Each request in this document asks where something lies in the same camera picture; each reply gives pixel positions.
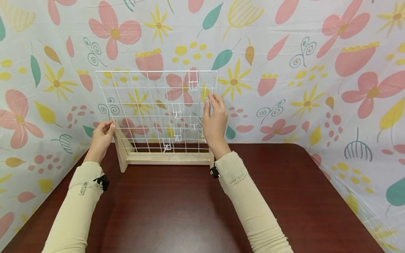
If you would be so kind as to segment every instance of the beige sleeve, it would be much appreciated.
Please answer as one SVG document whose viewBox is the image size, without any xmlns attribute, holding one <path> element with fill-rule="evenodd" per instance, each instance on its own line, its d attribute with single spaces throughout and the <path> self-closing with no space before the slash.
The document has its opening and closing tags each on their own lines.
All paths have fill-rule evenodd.
<svg viewBox="0 0 405 253">
<path fill-rule="evenodd" d="M 215 162 L 222 188 L 235 207 L 254 253 L 293 253 L 276 218 L 250 178 L 242 159 L 231 152 Z"/>
<path fill-rule="evenodd" d="M 84 253 L 92 215 L 103 190 L 93 180 L 102 174 L 96 162 L 75 171 L 42 253 Z"/>
</svg>

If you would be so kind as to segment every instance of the right hand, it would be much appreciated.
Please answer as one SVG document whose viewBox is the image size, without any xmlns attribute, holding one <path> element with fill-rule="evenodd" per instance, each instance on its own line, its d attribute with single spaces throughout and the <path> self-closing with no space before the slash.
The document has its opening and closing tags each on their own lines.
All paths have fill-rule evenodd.
<svg viewBox="0 0 405 253">
<path fill-rule="evenodd" d="M 224 101 L 218 94 L 208 94 L 208 98 L 211 101 L 214 112 L 211 115 L 211 105 L 209 101 L 205 99 L 202 131 L 209 148 L 218 160 L 223 155 L 231 152 L 224 138 L 228 113 Z"/>
</svg>

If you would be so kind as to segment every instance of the wooden frame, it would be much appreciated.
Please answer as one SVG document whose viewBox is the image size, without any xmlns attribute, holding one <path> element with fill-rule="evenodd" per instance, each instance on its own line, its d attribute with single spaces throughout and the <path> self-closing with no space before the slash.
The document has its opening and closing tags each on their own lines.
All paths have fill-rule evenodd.
<svg viewBox="0 0 405 253">
<path fill-rule="evenodd" d="M 209 153 L 146 153 L 135 152 L 121 129 L 114 134 L 115 148 L 117 149 L 119 168 L 125 172 L 129 164 L 161 164 L 161 165 L 209 165 L 214 166 L 214 155 Z"/>
</svg>

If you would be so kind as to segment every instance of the pink flower print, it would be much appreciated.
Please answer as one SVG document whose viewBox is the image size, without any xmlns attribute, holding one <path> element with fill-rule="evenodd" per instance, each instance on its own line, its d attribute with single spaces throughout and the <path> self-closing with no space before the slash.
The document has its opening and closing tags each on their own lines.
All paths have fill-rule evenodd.
<svg viewBox="0 0 405 253">
<path fill-rule="evenodd" d="M 51 16 L 51 20 L 55 25 L 60 25 L 60 16 L 58 7 L 56 3 L 64 5 L 64 6 L 71 6 L 74 5 L 77 0 L 48 0 L 48 12 Z"/>
<path fill-rule="evenodd" d="M 322 33 L 325 36 L 332 36 L 332 38 L 321 47 L 316 55 L 317 58 L 324 56 L 331 49 L 338 37 L 342 40 L 351 38 L 366 27 L 370 20 L 370 14 L 362 13 L 355 16 L 362 2 L 363 0 L 353 0 L 347 7 L 342 18 L 333 14 L 324 21 Z"/>
<path fill-rule="evenodd" d="M 6 103 L 11 111 L 0 110 L 0 127 L 14 130 L 10 143 L 13 149 L 22 148 L 27 144 L 27 130 L 37 138 L 44 137 L 36 125 L 26 122 L 28 100 L 24 94 L 10 89 L 6 92 Z"/>
<path fill-rule="evenodd" d="M 378 76 L 374 72 L 362 74 L 358 80 L 358 91 L 346 91 L 342 99 L 346 103 L 363 101 L 357 110 L 360 119 L 370 116 L 374 109 L 375 98 L 388 98 L 398 94 L 405 88 L 405 70 L 396 72 L 378 83 Z"/>
<path fill-rule="evenodd" d="M 261 127 L 260 132 L 267 134 L 265 137 L 263 137 L 262 141 L 270 140 L 276 134 L 278 134 L 278 135 L 289 134 L 292 131 L 294 131 L 295 128 L 297 127 L 296 125 L 289 125 L 287 127 L 284 127 L 285 125 L 286 125 L 286 120 L 279 119 L 276 122 L 274 122 L 272 127 L 269 127 L 269 126 Z"/>
<path fill-rule="evenodd" d="M 191 68 L 193 72 L 186 72 L 184 75 L 184 82 L 176 74 L 168 74 L 166 76 L 167 84 L 172 87 L 171 91 L 168 91 L 164 97 L 169 101 L 174 101 L 178 99 L 183 94 L 184 104 L 187 107 L 191 107 L 193 104 L 193 97 L 188 93 L 190 85 L 193 87 L 197 86 L 197 73 L 195 72 L 197 68 Z"/>
<path fill-rule="evenodd" d="M 132 139 L 133 134 L 146 135 L 149 132 L 149 127 L 145 125 L 135 126 L 130 119 L 122 119 L 122 132 L 128 139 Z"/>
<path fill-rule="evenodd" d="M 110 60 L 115 60 L 118 56 L 117 41 L 126 45 L 135 44 L 141 38 L 141 26 L 135 20 L 126 21 L 119 26 L 117 15 L 107 2 L 100 2 L 98 13 L 101 23 L 90 19 L 90 29 L 99 38 L 109 38 L 106 46 L 107 56 Z"/>
</svg>

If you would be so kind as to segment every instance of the black wrist strap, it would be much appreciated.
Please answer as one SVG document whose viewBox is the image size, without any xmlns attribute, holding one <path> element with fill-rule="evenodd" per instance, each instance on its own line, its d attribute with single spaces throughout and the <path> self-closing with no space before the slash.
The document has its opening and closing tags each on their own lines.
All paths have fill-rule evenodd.
<svg viewBox="0 0 405 253">
<path fill-rule="evenodd" d="M 209 171 L 210 171 L 210 174 L 211 174 L 215 179 L 221 177 L 220 173 L 219 173 L 218 170 L 217 170 L 217 167 L 214 166 L 214 167 L 212 167 Z"/>
</svg>

